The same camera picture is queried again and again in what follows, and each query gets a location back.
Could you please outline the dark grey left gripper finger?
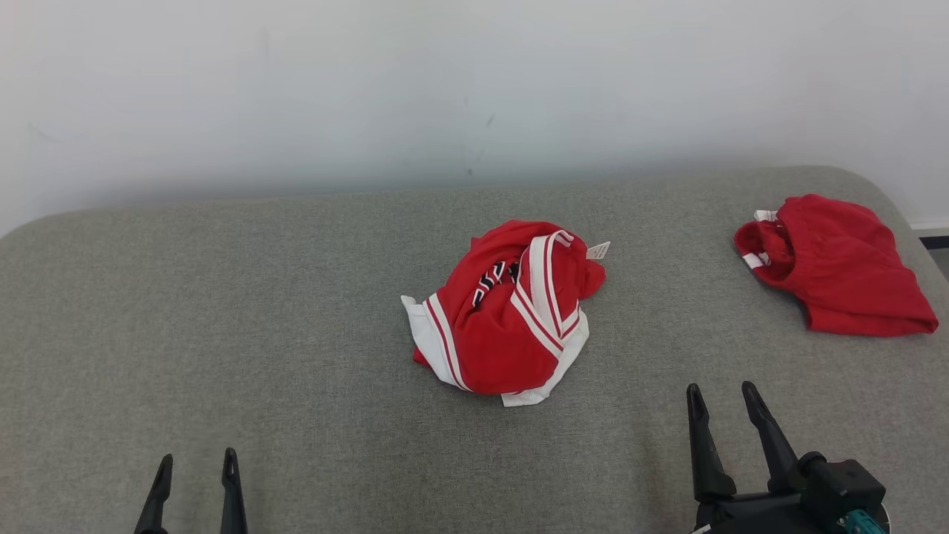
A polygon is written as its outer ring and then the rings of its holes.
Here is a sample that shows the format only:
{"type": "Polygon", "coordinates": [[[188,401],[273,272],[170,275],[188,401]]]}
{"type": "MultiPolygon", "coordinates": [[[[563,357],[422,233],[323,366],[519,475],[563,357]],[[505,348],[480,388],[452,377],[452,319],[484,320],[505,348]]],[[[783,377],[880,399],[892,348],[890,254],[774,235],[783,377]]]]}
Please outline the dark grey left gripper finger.
{"type": "Polygon", "coordinates": [[[166,454],[157,467],[142,512],[133,534],[168,534],[162,525],[164,504],[170,497],[173,476],[173,456],[166,454]]]}
{"type": "Polygon", "coordinates": [[[225,450],[221,482],[224,501],[220,534],[248,534],[237,452],[233,447],[227,447],[225,450]]]}

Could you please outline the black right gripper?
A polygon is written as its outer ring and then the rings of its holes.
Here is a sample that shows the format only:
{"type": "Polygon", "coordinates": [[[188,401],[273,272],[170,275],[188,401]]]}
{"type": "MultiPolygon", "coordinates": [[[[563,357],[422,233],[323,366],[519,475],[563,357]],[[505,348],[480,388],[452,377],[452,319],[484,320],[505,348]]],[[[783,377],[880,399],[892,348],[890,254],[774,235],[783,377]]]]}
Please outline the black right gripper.
{"type": "Polygon", "coordinates": [[[698,501],[690,534],[840,534],[837,524],[823,528],[800,504],[798,456],[779,423],[750,381],[741,385],[750,423],[757,429],[769,471],[770,492],[736,495],[716,450],[710,416],[698,384],[686,389],[692,461],[692,494],[698,501]]]}

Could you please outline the white wall skirting board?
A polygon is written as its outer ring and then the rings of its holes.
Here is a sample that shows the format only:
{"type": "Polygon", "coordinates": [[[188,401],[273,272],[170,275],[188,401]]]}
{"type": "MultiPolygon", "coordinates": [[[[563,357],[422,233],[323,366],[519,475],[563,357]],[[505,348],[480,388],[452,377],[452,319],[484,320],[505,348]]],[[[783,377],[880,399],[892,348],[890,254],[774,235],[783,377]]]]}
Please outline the white wall skirting board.
{"type": "Polygon", "coordinates": [[[912,222],[910,227],[926,250],[949,249],[949,217],[929,222],[912,222]]]}

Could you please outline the red shorts with white stripe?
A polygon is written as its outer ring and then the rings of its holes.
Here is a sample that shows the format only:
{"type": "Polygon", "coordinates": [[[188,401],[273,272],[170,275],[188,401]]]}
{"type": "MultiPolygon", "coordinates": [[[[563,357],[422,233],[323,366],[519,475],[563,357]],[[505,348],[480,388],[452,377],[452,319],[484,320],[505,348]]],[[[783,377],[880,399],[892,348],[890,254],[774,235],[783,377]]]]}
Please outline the red shorts with white stripe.
{"type": "Polygon", "coordinates": [[[763,284],[801,302],[810,330],[905,337],[939,327],[894,234],[860,204],[788,197],[780,209],[756,211],[733,243],[763,284]]]}

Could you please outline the grey fabric sofa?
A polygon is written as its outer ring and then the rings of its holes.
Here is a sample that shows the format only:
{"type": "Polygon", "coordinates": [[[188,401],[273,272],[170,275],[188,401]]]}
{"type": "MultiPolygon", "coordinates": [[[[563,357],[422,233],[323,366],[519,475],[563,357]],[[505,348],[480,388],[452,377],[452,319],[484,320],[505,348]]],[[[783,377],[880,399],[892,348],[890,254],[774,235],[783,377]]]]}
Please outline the grey fabric sofa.
{"type": "Polygon", "coordinates": [[[239,456],[258,534],[686,534],[685,389],[743,492],[768,469],[755,382],[799,452],[864,464],[895,534],[949,534],[949,282],[877,186],[837,167],[77,212],[0,239],[0,534],[132,534],[165,454],[171,534],[218,534],[239,456]],[[810,332],[733,233],[817,193],[874,210],[939,317],[810,332]],[[590,339],[507,409],[412,361],[427,297],[510,219],[610,241],[590,339]]]}

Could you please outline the red jersey with white trim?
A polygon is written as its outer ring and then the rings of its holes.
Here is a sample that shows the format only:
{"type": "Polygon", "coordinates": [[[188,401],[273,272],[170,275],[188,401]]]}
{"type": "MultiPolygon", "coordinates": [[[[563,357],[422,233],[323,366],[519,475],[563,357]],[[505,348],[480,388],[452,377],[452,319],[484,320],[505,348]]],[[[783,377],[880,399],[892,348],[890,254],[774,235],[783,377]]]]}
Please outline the red jersey with white trim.
{"type": "Polygon", "coordinates": [[[475,237],[430,297],[401,297],[414,362],[507,408],[542,402],[589,339],[582,302],[606,280],[608,249],[550,222],[511,220],[475,237]]]}

